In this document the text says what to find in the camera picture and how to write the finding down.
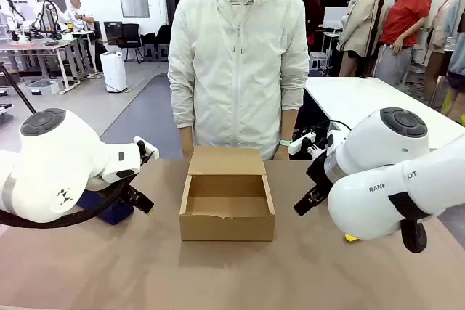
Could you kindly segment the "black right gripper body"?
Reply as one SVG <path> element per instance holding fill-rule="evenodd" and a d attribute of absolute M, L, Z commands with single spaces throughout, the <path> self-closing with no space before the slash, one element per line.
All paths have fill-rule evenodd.
<path fill-rule="evenodd" d="M 327 152 L 324 150 L 313 160 L 307 169 L 307 175 L 314 182 L 313 192 L 318 194 L 328 194 L 331 190 L 331 181 L 328 178 L 324 165 L 327 158 Z"/>

